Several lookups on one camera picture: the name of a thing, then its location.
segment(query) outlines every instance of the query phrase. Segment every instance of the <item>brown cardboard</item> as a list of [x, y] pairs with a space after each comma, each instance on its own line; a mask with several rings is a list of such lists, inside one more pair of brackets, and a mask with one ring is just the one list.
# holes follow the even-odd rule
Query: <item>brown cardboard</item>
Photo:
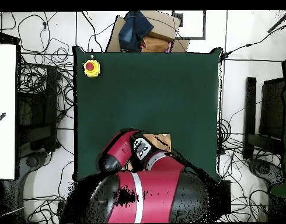
[[[154, 10], [142, 10], [141, 12], [145, 17], [148, 18], [150, 23], [154, 26], [152, 31], [148, 34], [148, 37], [157, 38], [168, 42], [174, 42], [174, 45], [171, 50], [172, 53], [184, 53], [185, 51], [183, 47], [185, 48], [185, 50], [187, 50], [187, 47], [189, 45], [189, 40], [174, 41], [174, 38], [176, 36], [176, 31], [174, 30], [174, 26], [175, 29], [178, 30], [180, 24], [180, 20], [178, 18]], [[125, 23], [126, 21], [121, 16], [117, 16], [116, 22], [113, 27], [112, 35], [110, 37], [110, 41], [106, 48], [107, 53], [120, 52], [118, 35]]]
[[110, 37], [110, 42], [107, 46], [106, 52], [114, 53], [120, 51], [120, 44], [119, 44], [119, 32], [123, 28], [126, 21], [121, 17], [117, 16], [116, 22], [113, 27], [112, 35]]
[[190, 40], [175, 40], [170, 52], [171, 53], [185, 53], [189, 46], [189, 42]]
[[148, 37], [173, 42], [180, 24], [178, 18], [154, 10], [141, 10], [141, 13], [154, 26]]

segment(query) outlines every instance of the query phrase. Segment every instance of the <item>floor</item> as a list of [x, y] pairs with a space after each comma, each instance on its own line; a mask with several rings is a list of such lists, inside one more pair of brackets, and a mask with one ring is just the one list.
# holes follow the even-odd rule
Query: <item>floor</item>
[[[165, 13], [171, 13], [167, 10], [160, 10]], [[90, 21], [96, 29], [96, 33], [100, 33], [104, 28], [111, 25], [116, 15], [124, 17], [127, 12], [88, 12]], [[200, 11], [182, 11], [176, 13], [184, 13], [184, 26], [181, 28], [182, 36], [202, 36], [202, 12]], [[268, 34], [268, 29], [284, 14], [283, 10], [207, 10], [206, 15], [206, 39], [191, 40], [188, 51], [197, 53], [209, 53], [215, 47], [222, 47], [225, 51], [234, 50], [247, 43], [255, 43], [263, 39]], [[40, 41], [40, 32], [43, 29], [42, 20], [45, 19], [44, 12], [32, 13], [13, 13], [16, 24], [11, 13], [2, 15], [2, 28], [8, 29], [15, 25], [14, 29], [4, 30], [6, 34], [10, 34], [22, 39], [23, 48], [33, 51], [42, 51], [43, 47]], [[83, 17], [81, 12], [46, 12], [47, 18], [51, 18], [49, 22], [50, 46], [47, 53], [51, 54], [59, 50], [60, 47], [68, 50], [72, 54], [71, 47], [74, 45], [87, 49], [89, 37], [93, 34], [92, 27]], [[99, 34], [96, 38], [102, 45], [103, 50], [107, 46], [107, 42], [111, 35], [111, 27]], [[46, 45], [48, 40], [48, 32], [43, 31], [43, 44]], [[100, 50], [99, 46], [92, 38], [89, 47], [94, 51]], [[34, 55], [24, 54], [27, 62], [35, 62]], [[222, 63], [222, 118], [229, 120], [231, 116], [244, 108], [245, 99], [245, 81], [248, 76], [257, 78], [257, 102], [261, 99], [261, 87], [265, 80], [282, 77], [281, 61], [286, 59], [286, 29], [273, 33], [262, 43], [245, 47], [233, 52], [228, 59]], [[72, 57], [68, 57], [66, 62], [72, 62]], [[259, 116], [260, 104], [256, 105], [256, 114]], [[231, 120], [232, 133], [243, 132], [243, 113], [241, 111], [234, 115]], [[68, 115], [73, 116], [73, 109]], [[258, 131], [259, 118], [256, 120], [256, 130]], [[66, 117], [59, 128], [73, 128], [74, 120]], [[231, 138], [241, 141], [241, 135], [231, 135]], [[62, 145], [71, 152], [74, 152], [74, 132], [71, 130], [59, 130], [58, 139]], [[220, 174], [226, 172], [224, 167], [229, 165], [229, 156], [221, 156]], [[42, 197], [48, 195], [57, 195], [58, 186], [61, 178], [60, 194], [64, 197], [69, 193], [69, 186], [72, 183], [72, 173], [74, 171], [73, 162], [64, 170], [64, 166], [74, 160], [74, 156], [68, 153], [64, 148], [60, 148], [53, 154], [53, 158], [48, 166], [42, 167], [40, 170], [33, 172], [27, 178], [24, 190], [25, 198]], [[229, 216], [224, 216], [221, 221], [247, 221], [250, 213], [250, 207], [245, 206], [249, 203], [241, 197], [242, 189], [245, 196], [256, 189], [266, 190], [262, 180], [250, 174], [248, 168], [238, 161], [232, 165], [232, 177], [228, 177], [233, 183], [231, 184], [231, 192], [233, 205], [232, 209], [237, 211]], [[266, 205], [267, 197], [264, 193], [255, 193], [252, 200], [256, 204]], [[29, 215], [34, 211], [41, 202], [26, 202], [25, 213]], [[257, 220], [264, 221], [265, 215], [260, 211], [257, 213]], [[34, 220], [42, 220], [43, 216], [37, 214]]]

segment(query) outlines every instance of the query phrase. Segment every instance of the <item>cable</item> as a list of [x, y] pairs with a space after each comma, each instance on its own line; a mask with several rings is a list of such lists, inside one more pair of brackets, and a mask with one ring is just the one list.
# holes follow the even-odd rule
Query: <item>cable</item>
[[[254, 193], [258, 192], [258, 191], [267, 194], [269, 197], [272, 196], [272, 197], [274, 197], [275, 199], [277, 199], [277, 197], [273, 196], [272, 194], [268, 193], [267, 191], [258, 189], [258, 190], [255, 190], [255, 191], [251, 192], [250, 197], [249, 197], [249, 204], [250, 204], [250, 205], [251, 205], [251, 197], [252, 197], [252, 195], [253, 195]], [[251, 209], [251, 214], [252, 214], [253, 217], [255, 218], [255, 216], [254, 216], [254, 214], [253, 214], [253, 211], [252, 211], [252, 207], [250, 207], [250, 209]]]
[[[65, 149], [65, 147], [59, 142], [58, 138], [56, 137], [56, 140], [58, 141], [58, 143], [62, 146], [62, 148]], [[65, 149], [68, 153], [72, 154], [74, 156], [74, 154], [70, 151], [68, 151], [67, 149]]]
[[108, 25], [108, 26], [107, 26], [104, 30], [102, 30], [100, 33], [98, 33], [98, 34], [93, 34], [93, 35], [90, 36], [89, 41], [88, 41], [88, 46], [87, 46], [87, 51], [88, 51], [88, 52], [89, 52], [89, 44], [90, 44], [91, 38], [92, 38], [93, 36], [97, 36], [97, 35], [103, 33], [103, 32], [106, 31], [110, 26], [112, 26], [112, 25], [114, 25], [114, 24], [115, 24], [115, 22], [113, 22], [112, 24]]
[[68, 128], [57, 128], [57, 130], [70, 130], [70, 131], [74, 131], [74, 129], [68, 129]]
[[256, 45], [256, 44], [259, 44], [259, 43], [263, 42], [268, 36], [270, 36], [271, 34], [273, 34], [273, 33], [276, 32], [276, 31], [281, 30], [281, 29], [284, 29], [284, 28], [286, 28], [286, 25], [283, 25], [283, 26], [281, 26], [281, 27], [275, 29], [274, 31], [272, 31], [271, 33], [269, 33], [268, 35], [266, 35], [265, 38], [263, 38], [262, 40], [260, 40], [260, 41], [258, 41], [258, 42], [246, 44], [246, 45], [243, 45], [243, 46], [241, 46], [241, 47], [239, 47], [239, 48], [237, 48], [237, 49], [235, 49], [235, 50], [233, 50], [233, 51], [225, 52], [225, 53], [222, 55], [221, 60], [224, 60], [224, 59], [228, 58], [229, 55], [232, 54], [234, 51], [237, 51], [237, 50], [239, 50], [239, 49], [241, 49], [241, 48], [243, 48], [243, 47], [250, 47], [250, 46], [253, 46], [253, 45]]
[[99, 44], [99, 42], [96, 40], [96, 34], [95, 34], [95, 28], [94, 28], [94, 25], [90, 22], [90, 20], [88, 20], [88, 18], [85, 16], [84, 12], [82, 11], [82, 14], [84, 15], [85, 19], [87, 20], [87, 22], [92, 26], [93, 28], [93, 31], [94, 31], [94, 39], [95, 39], [95, 42], [98, 43], [99, 47], [100, 47], [100, 50], [101, 52], [103, 53], [103, 49], [102, 49], [102, 46]]
[[[39, 15], [30, 15], [30, 16], [27, 16], [26, 18], [24, 18], [24, 19], [19, 23], [19, 25], [18, 25], [18, 33], [19, 33], [19, 38], [20, 38], [20, 41], [21, 41], [21, 46], [22, 46], [22, 48], [23, 48], [24, 50], [30, 51], [30, 52], [33, 52], [33, 53], [44, 53], [44, 52], [47, 50], [48, 45], [50, 44], [50, 28], [49, 28], [49, 26], [48, 26], [48, 19], [47, 19], [47, 15], [46, 15], [45, 12], [44, 12], [44, 15], [45, 15], [45, 17], [46, 17], [46, 21], [47, 21], [47, 22], [45, 22], [44, 19], [43, 19], [41, 16], [39, 16]], [[46, 25], [46, 26], [47, 26], [47, 29], [48, 29], [48, 44], [47, 44], [47, 46], [44, 48], [43, 51], [28, 50], [28, 49], [25, 49], [24, 46], [23, 46], [23, 40], [22, 40], [22, 38], [21, 38], [21, 36], [20, 36], [19, 27], [20, 27], [20, 25], [21, 25], [25, 20], [27, 20], [28, 18], [30, 18], [30, 17], [32, 17], [32, 16], [37, 16], [38, 18], [40, 18], [40, 19], [43, 21], [43, 25], [44, 25], [44, 26]]]
[[233, 117], [235, 114], [239, 113], [240, 111], [242, 111], [242, 110], [244, 110], [244, 109], [246, 109], [247, 107], [250, 107], [250, 106], [252, 106], [252, 105], [253, 105], [253, 104], [248, 105], [248, 106], [244, 107], [243, 109], [241, 109], [241, 110], [237, 111], [236, 113], [234, 113], [234, 114], [231, 116], [231, 118], [230, 118], [230, 120], [229, 120], [229, 123], [231, 123], [231, 119], [232, 119], [232, 117]]
[[22, 209], [24, 209], [24, 208], [25, 208], [25, 206], [23, 206], [23, 207], [21, 207], [21, 208], [19, 208], [19, 209], [16, 209], [16, 210], [14, 210], [14, 211], [11, 211], [11, 212], [8, 212], [8, 213], [5, 213], [5, 214], [3, 214], [3, 215], [0, 215], [0, 217], [2, 217], [2, 216], [6, 216], [6, 215], [9, 215], [9, 214], [12, 214], [12, 213], [17, 212], [17, 211], [20, 211], [20, 210], [22, 210]]
[[12, 18], [13, 18], [13, 20], [14, 20], [14, 22], [15, 22], [15, 25], [14, 25], [13, 27], [11, 27], [11, 28], [3, 29], [3, 27], [2, 27], [2, 14], [1, 14], [1, 28], [0, 28], [0, 31], [1, 31], [1, 32], [4, 31], [4, 30], [11, 30], [11, 29], [14, 29], [14, 28], [16, 27], [16, 20], [15, 20], [15, 17], [14, 17], [14, 15], [13, 15], [12, 12], [11, 12], [11, 15], [12, 15]]
[[62, 168], [61, 178], [60, 178], [60, 182], [59, 182], [59, 186], [58, 186], [58, 195], [59, 195], [59, 197], [60, 197], [60, 185], [61, 185], [61, 182], [62, 182], [63, 171], [64, 171], [64, 169], [65, 169], [69, 164], [71, 164], [72, 162], [74, 162], [74, 161], [68, 162], [68, 163]]

